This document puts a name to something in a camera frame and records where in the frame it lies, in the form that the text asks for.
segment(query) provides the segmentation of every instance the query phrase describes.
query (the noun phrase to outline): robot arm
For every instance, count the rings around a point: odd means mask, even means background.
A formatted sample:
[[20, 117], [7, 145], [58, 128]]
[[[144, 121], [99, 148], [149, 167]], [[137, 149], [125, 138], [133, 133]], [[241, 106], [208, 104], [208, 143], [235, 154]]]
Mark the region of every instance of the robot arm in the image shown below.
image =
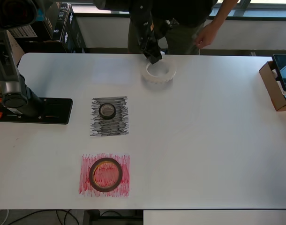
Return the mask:
[[130, 19], [135, 25], [138, 43], [145, 57], [152, 64], [162, 59], [153, 29], [152, 0], [93, 0], [93, 2], [98, 9], [128, 11]]

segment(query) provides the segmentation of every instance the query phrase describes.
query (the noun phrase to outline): person's arm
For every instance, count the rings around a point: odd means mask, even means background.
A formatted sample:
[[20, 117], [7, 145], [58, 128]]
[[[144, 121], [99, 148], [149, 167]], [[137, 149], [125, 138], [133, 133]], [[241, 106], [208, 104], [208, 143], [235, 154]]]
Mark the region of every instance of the person's arm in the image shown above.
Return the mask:
[[195, 44], [198, 48], [203, 48], [212, 44], [219, 28], [226, 20], [228, 14], [236, 5], [237, 1], [238, 0], [224, 0], [222, 2], [221, 7], [213, 21], [206, 25], [197, 36]]

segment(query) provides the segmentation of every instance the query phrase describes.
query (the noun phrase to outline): black marker drawing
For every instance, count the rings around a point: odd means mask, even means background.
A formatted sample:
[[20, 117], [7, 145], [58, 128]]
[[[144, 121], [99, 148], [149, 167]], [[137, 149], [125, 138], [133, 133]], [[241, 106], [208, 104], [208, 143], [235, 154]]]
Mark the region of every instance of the black marker drawing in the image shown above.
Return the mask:
[[[91, 104], [90, 136], [114, 136], [128, 134], [128, 97], [93, 98]], [[104, 103], [115, 106], [116, 115], [105, 120], [99, 114], [99, 108]]]

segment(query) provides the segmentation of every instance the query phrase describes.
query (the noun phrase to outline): black box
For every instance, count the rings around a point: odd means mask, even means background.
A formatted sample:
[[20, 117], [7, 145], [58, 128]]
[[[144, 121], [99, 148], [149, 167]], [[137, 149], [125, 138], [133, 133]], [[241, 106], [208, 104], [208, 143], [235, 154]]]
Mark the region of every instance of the black box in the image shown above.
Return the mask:
[[77, 52], [81, 53], [83, 51], [83, 48], [86, 47], [86, 44], [83, 40], [81, 29], [78, 26], [78, 22], [76, 20], [76, 17], [74, 16], [71, 4], [61, 4], [58, 21], [65, 21], [67, 23], [69, 31], [77, 47]]
[[53, 37], [53, 30], [57, 23], [60, 2], [53, 3], [45, 14], [38, 12], [36, 21], [28, 26], [9, 30], [18, 43], [24, 41], [45, 41]]
[[69, 32], [67, 24], [58, 21], [53, 33], [53, 38], [49, 41], [34, 42], [26, 41], [21, 45], [26, 53], [75, 53], [76, 46]]

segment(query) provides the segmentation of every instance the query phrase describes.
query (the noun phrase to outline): black cable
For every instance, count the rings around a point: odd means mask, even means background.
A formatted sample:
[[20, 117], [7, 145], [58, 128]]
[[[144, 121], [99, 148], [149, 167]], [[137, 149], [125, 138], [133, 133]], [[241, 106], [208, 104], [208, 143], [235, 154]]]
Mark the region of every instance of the black cable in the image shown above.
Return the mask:
[[60, 220], [60, 217], [59, 217], [58, 211], [56, 210], [56, 211], [55, 211], [55, 213], [57, 214], [57, 218], [58, 218], [58, 220], [59, 220], [60, 225], [63, 225], [62, 221]]
[[39, 213], [39, 212], [47, 212], [47, 211], [63, 211], [63, 212], [66, 212], [67, 214], [69, 214], [70, 216], [72, 216], [73, 219], [77, 222], [77, 225], [79, 225], [79, 222], [78, 222], [77, 218], [76, 218], [75, 216], [73, 216], [70, 212], [66, 211], [66, 210], [39, 210], [39, 211], [30, 213], [30, 214], [28, 214], [28, 215], [26, 215], [26, 216], [24, 216], [24, 217], [21, 217], [21, 218], [15, 220], [15, 221], [9, 223], [8, 225], [12, 225], [12, 224], [14, 224], [14, 223], [16, 223], [16, 222], [18, 222], [18, 221], [20, 221], [20, 220], [26, 218], [26, 217], [29, 217], [29, 216], [31, 216], [31, 215], [33, 215], [33, 214], [36, 214], [36, 213]]
[[66, 217], [67, 217], [67, 214], [70, 212], [71, 210], [68, 210], [65, 214], [65, 217], [64, 217], [64, 225], [66, 225]]
[[107, 212], [114, 212], [114, 213], [116, 213], [117, 215], [119, 215], [120, 217], [122, 217], [122, 215], [121, 215], [119, 212], [116, 212], [116, 211], [114, 211], [114, 210], [105, 211], [105, 212], [103, 212], [100, 216], [104, 215], [104, 214], [107, 213]]

